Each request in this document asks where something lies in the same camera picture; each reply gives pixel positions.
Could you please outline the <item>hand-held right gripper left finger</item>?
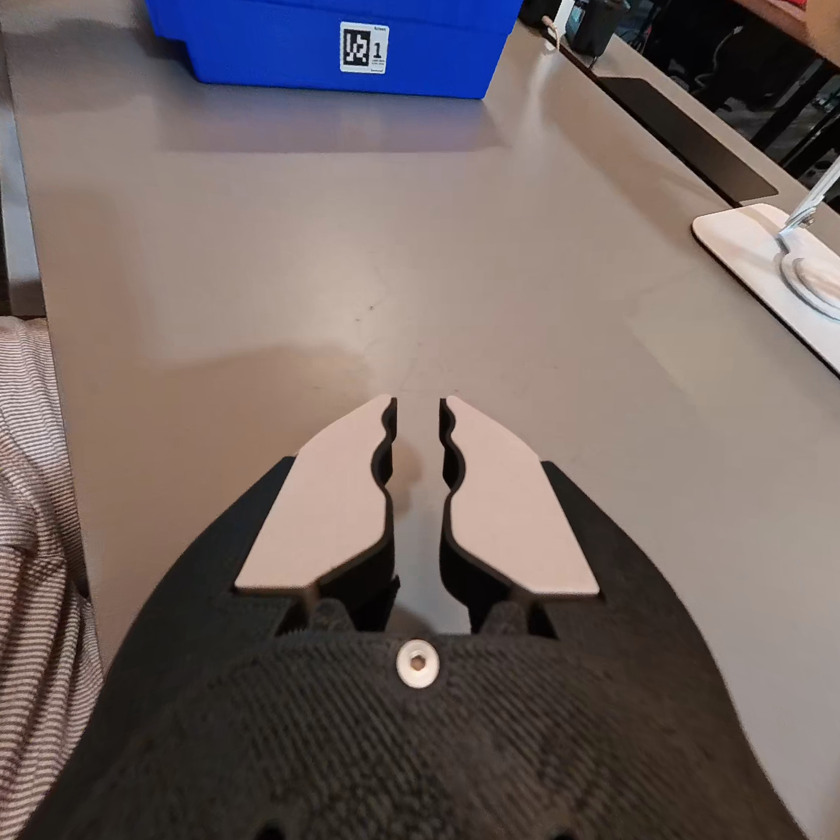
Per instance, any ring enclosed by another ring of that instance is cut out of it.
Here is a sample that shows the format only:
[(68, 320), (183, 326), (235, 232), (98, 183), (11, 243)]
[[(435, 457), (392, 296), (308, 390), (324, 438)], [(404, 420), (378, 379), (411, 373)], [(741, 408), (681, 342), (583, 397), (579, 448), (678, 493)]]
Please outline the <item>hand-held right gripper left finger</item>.
[(363, 611), (395, 580), (397, 401), (378, 395), (304, 444), (234, 582), (237, 593), (321, 599)]

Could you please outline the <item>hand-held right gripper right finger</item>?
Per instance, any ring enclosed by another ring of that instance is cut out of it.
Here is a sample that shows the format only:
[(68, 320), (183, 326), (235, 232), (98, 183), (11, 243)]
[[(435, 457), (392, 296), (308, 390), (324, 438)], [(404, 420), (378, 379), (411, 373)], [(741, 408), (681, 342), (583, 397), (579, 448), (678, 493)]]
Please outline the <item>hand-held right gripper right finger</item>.
[(538, 455), (460, 397), (439, 401), (447, 487), (439, 549), (466, 608), (596, 598), (601, 590)]

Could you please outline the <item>striped cloth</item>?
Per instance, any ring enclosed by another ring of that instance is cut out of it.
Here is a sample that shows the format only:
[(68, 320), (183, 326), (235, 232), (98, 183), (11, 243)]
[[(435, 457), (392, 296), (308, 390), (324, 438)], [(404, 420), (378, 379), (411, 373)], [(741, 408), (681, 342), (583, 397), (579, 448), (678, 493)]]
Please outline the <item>striped cloth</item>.
[(102, 660), (46, 320), (1, 318), (1, 838), (56, 781)]

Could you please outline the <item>blue plastic bin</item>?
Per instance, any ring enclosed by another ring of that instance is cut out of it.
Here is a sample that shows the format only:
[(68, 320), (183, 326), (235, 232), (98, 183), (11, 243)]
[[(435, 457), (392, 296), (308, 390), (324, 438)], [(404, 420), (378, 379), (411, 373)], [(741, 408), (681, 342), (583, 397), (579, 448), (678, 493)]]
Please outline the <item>blue plastic bin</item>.
[(198, 80), (483, 99), (521, 2), (148, 1)]

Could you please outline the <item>dark round device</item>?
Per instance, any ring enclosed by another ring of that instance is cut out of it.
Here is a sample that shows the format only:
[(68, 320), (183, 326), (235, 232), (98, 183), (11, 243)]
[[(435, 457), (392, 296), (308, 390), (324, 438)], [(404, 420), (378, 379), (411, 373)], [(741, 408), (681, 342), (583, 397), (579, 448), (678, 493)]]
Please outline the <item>dark round device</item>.
[(601, 57), (631, 9), (628, 1), (575, 1), (565, 25), (566, 42), (580, 56)]

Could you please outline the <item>reddish wooden desk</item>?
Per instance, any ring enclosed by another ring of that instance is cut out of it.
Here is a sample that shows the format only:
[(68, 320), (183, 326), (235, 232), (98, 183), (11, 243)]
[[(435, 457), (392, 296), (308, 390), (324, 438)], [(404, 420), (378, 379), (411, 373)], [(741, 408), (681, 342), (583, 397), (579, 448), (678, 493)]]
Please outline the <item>reddish wooden desk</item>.
[(806, 33), (808, 42), (824, 58), (839, 63), (838, 1), (772, 1), (794, 17)]

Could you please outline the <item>white flat base plate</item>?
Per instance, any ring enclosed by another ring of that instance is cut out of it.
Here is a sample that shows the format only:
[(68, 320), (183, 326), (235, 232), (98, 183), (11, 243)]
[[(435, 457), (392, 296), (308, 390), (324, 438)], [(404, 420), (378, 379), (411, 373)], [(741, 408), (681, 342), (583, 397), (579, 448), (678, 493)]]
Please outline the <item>white flat base plate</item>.
[(839, 256), (803, 212), (767, 203), (696, 218), (696, 241), (809, 351), (839, 374)]

